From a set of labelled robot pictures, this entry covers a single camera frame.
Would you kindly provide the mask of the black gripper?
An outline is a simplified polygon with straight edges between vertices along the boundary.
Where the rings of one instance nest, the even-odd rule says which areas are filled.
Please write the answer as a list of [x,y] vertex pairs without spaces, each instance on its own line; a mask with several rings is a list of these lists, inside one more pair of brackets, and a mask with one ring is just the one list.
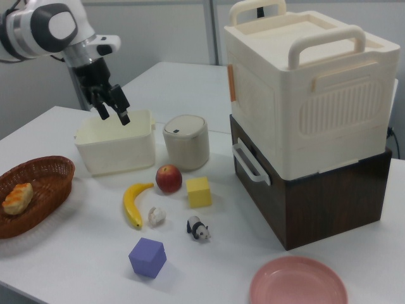
[[127,111],[130,104],[121,86],[109,83],[111,74],[103,58],[99,58],[88,65],[74,68],[74,74],[87,102],[96,108],[102,120],[109,118],[109,113],[105,107],[108,105],[117,111],[122,125],[130,123]]

